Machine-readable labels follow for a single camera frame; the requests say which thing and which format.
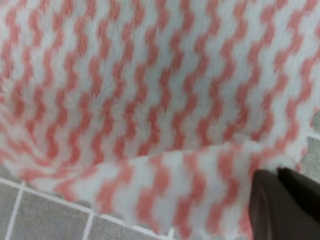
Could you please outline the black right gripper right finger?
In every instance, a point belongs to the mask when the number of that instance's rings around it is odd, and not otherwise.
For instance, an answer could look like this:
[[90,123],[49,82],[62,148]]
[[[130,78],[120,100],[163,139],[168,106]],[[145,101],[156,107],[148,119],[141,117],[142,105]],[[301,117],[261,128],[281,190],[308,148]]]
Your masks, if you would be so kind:
[[320,184],[311,178],[289,168],[279,168],[278,178],[310,217],[320,222]]

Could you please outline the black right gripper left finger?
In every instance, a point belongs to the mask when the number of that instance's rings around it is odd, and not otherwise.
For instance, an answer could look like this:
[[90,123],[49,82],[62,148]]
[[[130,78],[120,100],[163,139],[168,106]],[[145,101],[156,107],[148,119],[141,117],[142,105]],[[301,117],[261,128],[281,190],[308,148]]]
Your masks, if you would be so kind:
[[255,240],[318,240],[320,223],[300,208],[278,178],[278,171],[253,174],[249,219]]

